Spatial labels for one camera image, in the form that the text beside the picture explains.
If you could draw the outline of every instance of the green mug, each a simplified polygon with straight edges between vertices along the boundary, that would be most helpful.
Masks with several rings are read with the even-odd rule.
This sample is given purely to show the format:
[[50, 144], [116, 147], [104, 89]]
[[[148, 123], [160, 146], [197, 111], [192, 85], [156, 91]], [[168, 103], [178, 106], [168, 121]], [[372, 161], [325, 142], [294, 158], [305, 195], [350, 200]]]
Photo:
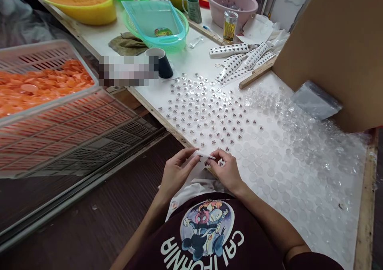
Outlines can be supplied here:
[[[188, 4], [188, 11], [185, 9], [184, 2]], [[198, 0], [182, 0], [182, 8], [184, 8], [184, 11], [186, 14], [189, 15], [189, 19], [200, 24], [202, 23], [202, 17], [201, 17], [201, 9], [199, 8], [199, 1]]]

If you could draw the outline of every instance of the orange plastic piece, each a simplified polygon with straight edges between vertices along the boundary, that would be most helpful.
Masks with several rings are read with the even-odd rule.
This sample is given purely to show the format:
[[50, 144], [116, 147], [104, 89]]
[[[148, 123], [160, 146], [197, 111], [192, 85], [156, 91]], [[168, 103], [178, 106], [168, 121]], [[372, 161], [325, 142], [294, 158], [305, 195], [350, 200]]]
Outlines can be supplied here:
[[0, 72], [0, 118], [53, 101], [94, 85], [78, 60], [68, 60], [62, 70], [26, 74]]

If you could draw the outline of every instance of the wooden stick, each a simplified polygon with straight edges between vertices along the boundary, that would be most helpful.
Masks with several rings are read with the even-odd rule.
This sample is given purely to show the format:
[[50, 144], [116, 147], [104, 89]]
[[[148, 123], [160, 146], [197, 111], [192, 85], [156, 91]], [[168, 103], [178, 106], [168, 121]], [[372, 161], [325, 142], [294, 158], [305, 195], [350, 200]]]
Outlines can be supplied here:
[[379, 129], [374, 129], [371, 143], [367, 147], [360, 201], [358, 233], [356, 236], [354, 270], [371, 269], [372, 242], [374, 232], [375, 181], [378, 154]]
[[271, 70], [272, 65], [275, 62], [276, 57], [272, 58], [271, 60], [265, 62], [263, 65], [261, 65], [259, 68], [253, 70], [253, 73], [248, 78], [244, 79], [242, 82], [239, 83], [239, 88], [244, 89], [249, 84], [254, 82], [255, 80], [259, 79], [261, 76], [263, 76], [265, 73]]
[[211, 33], [210, 31], [204, 29], [201, 25], [197, 24], [196, 22], [190, 20], [188, 18], [189, 26], [192, 27], [197, 32], [201, 33], [205, 37], [208, 37], [210, 40], [216, 42], [218, 45], [230, 45], [228, 42], [221, 39], [219, 36]]

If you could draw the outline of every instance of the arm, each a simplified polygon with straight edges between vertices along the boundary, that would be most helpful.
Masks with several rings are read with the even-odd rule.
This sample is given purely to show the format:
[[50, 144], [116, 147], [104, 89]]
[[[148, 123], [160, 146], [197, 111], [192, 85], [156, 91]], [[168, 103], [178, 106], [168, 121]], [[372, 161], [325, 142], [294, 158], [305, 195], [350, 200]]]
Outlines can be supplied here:
[[124, 269], [143, 242], [163, 225], [170, 200], [184, 185], [186, 178], [199, 162], [199, 156], [190, 160], [184, 168], [181, 168], [181, 165], [196, 150], [197, 148], [185, 148], [166, 162], [160, 190], [140, 226], [112, 264], [111, 270]]
[[[215, 161], [209, 159], [208, 162], [219, 180], [255, 216], [267, 236], [283, 254], [285, 263], [299, 253], [311, 252], [295, 228], [242, 181], [235, 157], [223, 150], [216, 150], [210, 155], [217, 158]], [[217, 164], [221, 158], [225, 162], [223, 168]]]

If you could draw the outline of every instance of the white paper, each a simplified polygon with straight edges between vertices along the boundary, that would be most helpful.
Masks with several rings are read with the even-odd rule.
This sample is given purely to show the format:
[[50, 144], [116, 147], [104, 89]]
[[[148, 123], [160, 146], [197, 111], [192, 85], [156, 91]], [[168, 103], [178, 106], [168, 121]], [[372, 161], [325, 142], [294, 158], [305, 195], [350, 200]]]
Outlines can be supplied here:
[[273, 22], [266, 16], [256, 15], [243, 26], [243, 36], [237, 36], [237, 38], [248, 44], [266, 43], [273, 32], [272, 26]]
[[200, 160], [199, 162], [197, 163], [197, 165], [193, 168], [193, 170], [191, 171], [191, 173], [189, 174], [188, 178], [186, 179], [186, 181], [191, 181], [192, 179], [194, 179], [195, 177], [197, 177], [199, 175], [199, 173], [207, 166], [205, 164], [205, 162], [210, 158], [210, 159], [213, 159], [215, 160], [215, 157], [213, 156], [210, 156], [210, 155], [207, 155], [207, 154], [203, 154], [202, 152], [196, 150], [195, 152], [192, 153], [192, 155], [181, 165], [182, 168], [184, 168], [190, 160], [192, 160], [193, 157], [195, 156], [199, 156], [200, 157]]

